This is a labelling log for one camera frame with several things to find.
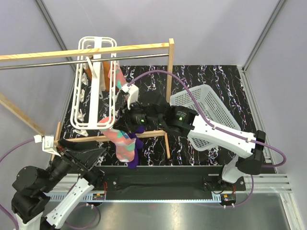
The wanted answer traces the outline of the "pink patterned sock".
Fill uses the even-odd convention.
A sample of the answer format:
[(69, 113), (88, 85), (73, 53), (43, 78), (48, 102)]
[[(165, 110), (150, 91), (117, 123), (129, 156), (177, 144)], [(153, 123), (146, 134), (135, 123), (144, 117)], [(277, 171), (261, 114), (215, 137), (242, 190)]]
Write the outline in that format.
[(115, 144), (116, 157), (120, 162), (132, 162), (135, 159), (136, 138), (130, 138), (126, 132), (111, 126), (104, 126), (100, 131)]
[(123, 85), (125, 85), (127, 83), (126, 78), (124, 77), (124, 74), (120, 68), (119, 65), (113, 65), (113, 67), (115, 69), (115, 76), (116, 76), (116, 80), (115, 80), (115, 84), (116, 84), (116, 88), (118, 90), (120, 90), (122, 88)]

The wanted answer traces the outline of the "purple sock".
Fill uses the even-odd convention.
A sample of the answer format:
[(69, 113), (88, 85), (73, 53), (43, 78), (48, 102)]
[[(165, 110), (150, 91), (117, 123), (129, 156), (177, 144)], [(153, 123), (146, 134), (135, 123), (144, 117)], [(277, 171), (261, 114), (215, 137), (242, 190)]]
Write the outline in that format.
[(134, 159), (131, 162), (128, 162), (129, 169), (135, 169), (139, 163), (139, 154), (138, 151), (143, 148), (143, 142), (137, 137), (137, 134), (142, 134), (145, 131), (145, 127), (140, 126), (135, 132), (128, 133), (128, 136), (133, 139), (135, 138), (135, 149), (134, 149)]

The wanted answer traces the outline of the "white plastic clip hanger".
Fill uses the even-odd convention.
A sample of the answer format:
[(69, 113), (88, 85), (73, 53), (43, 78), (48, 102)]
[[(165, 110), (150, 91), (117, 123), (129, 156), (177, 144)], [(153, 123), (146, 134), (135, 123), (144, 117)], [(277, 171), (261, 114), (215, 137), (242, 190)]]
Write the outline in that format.
[[(79, 40), (78, 51), (76, 55), (78, 64), (76, 65), (76, 74), (74, 81), (74, 89), (72, 96), (71, 125), (82, 132), (88, 130), (99, 130), (111, 128), (115, 122), (116, 116), (116, 68), (117, 68), (117, 54), (115, 51), (109, 53), (110, 57), (110, 73), (104, 74), (102, 53), (98, 53), (101, 48), (115, 48), (117, 42), (111, 37), (99, 37), (99, 36), (86, 36)], [(92, 80), (88, 82), (90, 85), (89, 98), (85, 99), (85, 93), (83, 93), (83, 85), (85, 81), (84, 68), (88, 67), (92, 74)], [(108, 120), (100, 122), (99, 117), (99, 102), (105, 86), (105, 77), (109, 78), (109, 96), (107, 111)]]

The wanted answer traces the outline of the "orange sock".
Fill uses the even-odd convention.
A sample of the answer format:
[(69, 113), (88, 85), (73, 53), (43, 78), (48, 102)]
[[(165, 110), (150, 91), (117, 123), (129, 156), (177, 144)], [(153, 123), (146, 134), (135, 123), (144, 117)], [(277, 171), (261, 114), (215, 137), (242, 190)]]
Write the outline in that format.
[[(103, 67), (103, 74), (101, 75), (102, 79), (100, 79), (100, 90), (102, 92), (104, 91), (109, 91), (110, 87), (110, 79), (109, 79), (109, 71), (110, 71), (110, 63), (108, 61), (103, 61), (102, 62)], [(86, 67), (84, 69), (87, 77), (89, 78), (90, 81), (92, 81), (92, 72), (89, 67)]]

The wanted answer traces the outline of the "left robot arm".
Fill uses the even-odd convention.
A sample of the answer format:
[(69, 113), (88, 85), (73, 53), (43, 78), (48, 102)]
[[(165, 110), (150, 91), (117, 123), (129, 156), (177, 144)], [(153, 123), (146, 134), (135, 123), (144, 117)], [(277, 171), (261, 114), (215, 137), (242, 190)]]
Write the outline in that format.
[[(71, 142), (60, 139), (56, 155), (46, 169), (26, 166), (12, 184), (15, 194), (12, 211), (21, 230), (59, 230), (67, 217), (90, 191), (103, 186), (104, 173), (95, 168), (104, 149), (95, 142)], [(43, 212), (50, 201), (47, 193), (70, 172), (80, 174), (64, 199), (45, 217)]]

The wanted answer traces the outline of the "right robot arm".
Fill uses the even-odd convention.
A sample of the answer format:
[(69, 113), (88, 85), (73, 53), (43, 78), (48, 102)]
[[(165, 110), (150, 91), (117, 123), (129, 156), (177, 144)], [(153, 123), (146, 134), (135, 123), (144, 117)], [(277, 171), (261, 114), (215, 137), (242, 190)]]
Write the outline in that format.
[(197, 138), (228, 149), (236, 156), (223, 166), (218, 185), (230, 189), (245, 174), (259, 175), (263, 164), (266, 134), (258, 130), (248, 133), (206, 120), (197, 111), (170, 105), (163, 97), (155, 102), (123, 104), (118, 111), (114, 128), (136, 133), (141, 127), (157, 126), (164, 132)]

